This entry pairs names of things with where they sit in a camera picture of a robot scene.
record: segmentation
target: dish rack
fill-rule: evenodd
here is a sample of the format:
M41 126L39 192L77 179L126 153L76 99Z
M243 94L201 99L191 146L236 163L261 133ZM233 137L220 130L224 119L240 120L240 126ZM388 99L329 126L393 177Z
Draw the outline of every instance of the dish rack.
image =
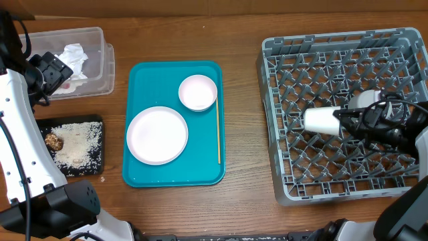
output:
M409 155L369 151L344 128L338 136L311 133L303 120L307 108L346 108L353 96L371 89L427 101L427 59L414 28L265 39L257 75L277 201L291 206L397 196L418 182L419 172L425 176L427 170ZM391 119L403 111L393 104Z

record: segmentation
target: wooden stick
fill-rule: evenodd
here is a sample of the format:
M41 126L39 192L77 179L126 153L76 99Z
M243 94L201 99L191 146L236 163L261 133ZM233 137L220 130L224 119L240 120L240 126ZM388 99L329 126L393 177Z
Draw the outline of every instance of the wooden stick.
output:
M220 122L219 122L219 99L215 101L215 107L217 109L217 144L218 144L218 151L219 151L219 164L221 164L221 157L220 157Z

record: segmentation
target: oval white plate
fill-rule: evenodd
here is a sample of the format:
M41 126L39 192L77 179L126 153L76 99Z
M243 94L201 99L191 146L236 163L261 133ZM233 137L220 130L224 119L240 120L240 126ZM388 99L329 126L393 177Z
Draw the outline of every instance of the oval white plate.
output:
M187 108L198 112L204 111L217 99L217 86L212 79L195 74L181 82L179 98Z
M156 106L143 110L131 121L126 142L139 161L162 165L183 152L188 137L186 121L177 111Z

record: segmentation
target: wooden table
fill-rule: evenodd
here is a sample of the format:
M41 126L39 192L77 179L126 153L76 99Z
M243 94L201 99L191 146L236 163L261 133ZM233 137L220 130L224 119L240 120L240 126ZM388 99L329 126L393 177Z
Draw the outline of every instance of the wooden table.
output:
M267 37L416 27L428 39L427 21L427 12L27 21L30 32L101 27L116 56L112 94L53 101L50 107L36 108L35 115L51 118L100 114L104 118L105 169L100 176L87 179L96 188L105 210L131 221L145 234L284 234L315 230L338 218L373 221L393 198L300 207L283 207L276 202L255 59ZM129 72L139 62L165 60L213 60L222 68L227 171L217 185L136 189L122 179ZM0 210L4 210L9 204L3 176L1 179ZM3 229L0 237L23 240L21 234Z

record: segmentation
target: crumpled paper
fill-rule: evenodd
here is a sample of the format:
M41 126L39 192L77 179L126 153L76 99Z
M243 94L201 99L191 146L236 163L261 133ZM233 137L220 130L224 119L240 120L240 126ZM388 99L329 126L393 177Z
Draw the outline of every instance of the crumpled paper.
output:
M73 74L53 94L73 93L78 86L87 83L85 79L88 77L82 73L82 66L88 56L84 53L80 44L69 44L65 46L62 54L55 56L70 67L73 70Z

